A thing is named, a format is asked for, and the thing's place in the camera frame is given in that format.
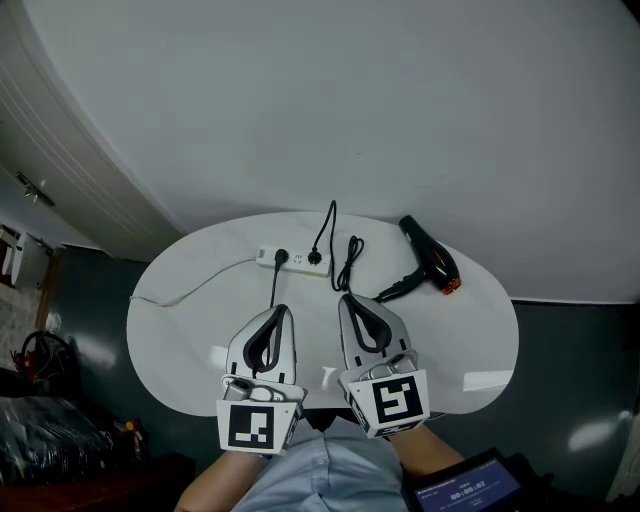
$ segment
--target white cable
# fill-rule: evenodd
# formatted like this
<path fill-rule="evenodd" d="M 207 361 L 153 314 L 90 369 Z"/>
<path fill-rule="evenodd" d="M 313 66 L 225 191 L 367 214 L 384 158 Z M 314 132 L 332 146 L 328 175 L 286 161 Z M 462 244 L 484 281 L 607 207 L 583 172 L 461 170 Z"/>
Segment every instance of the white cable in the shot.
<path fill-rule="evenodd" d="M 170 308 L 171 306 L 175 306 L 176 304 L 179 304 L 180 302 L 182 302 L 184 299 L 186 299 L 189 295 L 191 295 L 192 293 L 197 292 L 200 288 L 202 288 L 205 284 L 207 284 L 209 281 L 211 281 L 212 279 L 216 278 L 219 274 L 222 274 L 224 271 L 229 270 L 230 268 L 233 268 L 237 265 L 240 265 L 241 263 L 248 263 L 249 261 L 255 261 L 253 258 L 247 259 L 247 260 L 241 260 L 241 261 L 236 261 L 235 263 L 232 263 L 231 265 L 228 265 L 220 270 L 218 270 L 215 274 L 213 274 L 209 279 L 207 279 L 206 281 L 204 281 L 203 283 L 199 284 L 198 286 L 196 286 L 193 290 L 191 290 L 190 292 L 185 293 L 184 295 L 180 295 L 180 297 L 170 300 L 168 302 L 156 302 L 155 300 L 152 299 L 147 299 L 146 297 L 141 297 L 140 295 L 132 295 L 131 297 L 129 297 L 129 300 L 142 300 L 144 302 L 148 302 L 149 304 L 152 304 L 154 306 L 158 306 L 160 308 Z"/>

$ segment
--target black hair dryer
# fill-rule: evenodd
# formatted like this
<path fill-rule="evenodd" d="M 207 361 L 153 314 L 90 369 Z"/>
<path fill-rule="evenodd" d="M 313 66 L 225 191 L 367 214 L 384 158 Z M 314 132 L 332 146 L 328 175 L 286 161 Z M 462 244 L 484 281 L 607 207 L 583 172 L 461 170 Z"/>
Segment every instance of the black hair dryer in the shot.
<path fill-rule="evenodd" d="M 431 238 L 411 215 L 403 217 L 398 224 L 418 258 L 418 270 L 380 292 L 375 300 L 387 302 L 402 297 L 423 281 L 431 281 L 445 295 L 457 290 L 461 284 L 460 272 L 449 251 Z"/>

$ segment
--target power cord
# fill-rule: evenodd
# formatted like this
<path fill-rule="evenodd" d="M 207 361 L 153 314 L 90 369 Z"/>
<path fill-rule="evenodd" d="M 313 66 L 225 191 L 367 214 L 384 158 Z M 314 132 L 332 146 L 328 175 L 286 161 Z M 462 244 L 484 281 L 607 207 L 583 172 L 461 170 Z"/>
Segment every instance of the power cord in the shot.
<path fill-rule="evenodd" d="M 286 263 L 288 259 L 289 259 L 289 253 L 287 251 L 285 251 L 284 249 L 278 249 L 276 251 L 276 256 L 275 256 L 276 265 L 273 269 L 273 286 L 271 286 L 271 305 L 269 306 L 270 308 L 273 307 L 273 301 L 276 296 L 276 281 L 278 280 L 278 272 L 280 272 L 280 267 L 282 266 L 282 264 Z"/>
<path fill-rule="evenodd" d="M 159 308 L 170 308 L 172 306 L 175 306 L 176 304 L 180 304 L 184 299 L 186 299 L 187 297 L 189 297 L 189 295 L 197 292 L 200 288 L 202 288 L 205 284 L 207 284 L 209 281 L 211 281 L 212 279 L 218 277 L 220 274 L 222 274 L 223 272 L 226 272 L 227 270 L 229 270 L 230 268 L 233 268 L 237 265 L 240 265 L 242 263 L 247 263 L 249 261 L 255 261 L 253 258 L 251 259 L 247 259 L 247 260 L 241 260 L 241 261 L 236 261 L 235 263 L 232 263 L 231 265 L 227 265 L 226 267 L 218 270 L 215 274 L 213 274 L 210 278 L 208 278 L 206 281 L 202 282 L 201 284 L 199 284 L 198 286 L 196 286 L 193 290 L 180 295 L 179 297 L 172 299 L 170 301 L 167 302 L 156 302 L 155 300 L 152 299 L 148 299 L 146 297 L 142 297 L 140 295 L 132 295 L 131 297 L 129 297 L 129 301 L 132 300 L 141 300 L 143 302 L 147 302 L 149 304 L 152 304 L 154 306 L 158 306 Z"/>
<path fill-rule="evenodd" d="M 335 257 L 333 255 L 333 234 L 336 229 L 336 217 L 338 215 L 337 212 L 338 205 L 335 201 L 331 201 L 331 205 L 329 206 L 329 211 L 327 212 L 327 217 L 324 219 L 324 224 L 322 225 L 322 229 L 320 229 L 320 233 L 316 237 L 313 242 L 313 247 L 311 248 L 311 252 L 307 256 L 309 263 L 312 265 L 317 265 L 322 261 L 322 255 L 318 252 L 318 242 L 320 241 L 320 237 L 324 233 L 324 230 L 329 223 L 329 219 L 331 218 L 331 214 L 333 213 L 333 222 L 331 223 L 331 233 L 329 235 L 329 253 L 331 254 L 331 288 L 333 288 L 336 292 L 351 292 L 351 267 L 355 263 L 356 259 L 362 251 L 364 250 L 364 240 L 362 238 L 358 238 L 353 235 L 349 239 L 349 246 L 347 248 L 347 260 L 344 262 L 344 267 L 342 271 L 338 274 L 338 281 L 335 282 L 334 272 L 335 272 Z"/>

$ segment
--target timer display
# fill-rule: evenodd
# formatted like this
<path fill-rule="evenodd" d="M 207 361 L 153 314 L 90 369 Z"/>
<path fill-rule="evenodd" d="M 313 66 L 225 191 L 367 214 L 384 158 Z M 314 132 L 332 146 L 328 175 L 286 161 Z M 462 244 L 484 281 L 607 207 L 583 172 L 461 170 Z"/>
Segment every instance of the timer display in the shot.
<path fill-rule="evenodd" d="M 422 509 L 462 512 L 485 510 L 520 488 L 497 459 L 445 482 L 416 491 Z"/>

